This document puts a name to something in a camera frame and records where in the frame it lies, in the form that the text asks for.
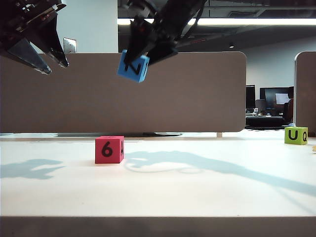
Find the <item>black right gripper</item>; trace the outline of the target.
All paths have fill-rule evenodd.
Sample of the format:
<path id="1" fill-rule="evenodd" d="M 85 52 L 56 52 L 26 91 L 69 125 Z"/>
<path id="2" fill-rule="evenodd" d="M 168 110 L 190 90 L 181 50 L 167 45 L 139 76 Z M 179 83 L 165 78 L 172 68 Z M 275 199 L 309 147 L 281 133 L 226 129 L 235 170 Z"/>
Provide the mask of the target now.
<path id="1" fill-rule="evenodd" d="M 148 52 L 149 65 L 178 54 L 177 44 L 188 37 L 182 34 L 188 22 L 203 13 L 204 0 L 168 0 L 161 8 L 152 4 L 153 24 L 141 16 L 130 22 L 130 39 L 124 63 L 131 64 Z"/>

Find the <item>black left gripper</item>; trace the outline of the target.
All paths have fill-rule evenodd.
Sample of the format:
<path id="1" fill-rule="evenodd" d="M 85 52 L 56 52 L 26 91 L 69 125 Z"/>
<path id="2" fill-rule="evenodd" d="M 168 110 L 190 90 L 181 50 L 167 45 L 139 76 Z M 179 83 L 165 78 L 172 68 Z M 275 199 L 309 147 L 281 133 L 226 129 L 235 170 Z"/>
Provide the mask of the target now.
<path id="1" fill-rule="evenodd" d="M 62 68 L 69 62 L 57 33 L 57 12 L 64 0 L 2 0 L 0 2 L 0 49 L 42 74 L 51 74 L 47 63 L 28 41 Z"/>

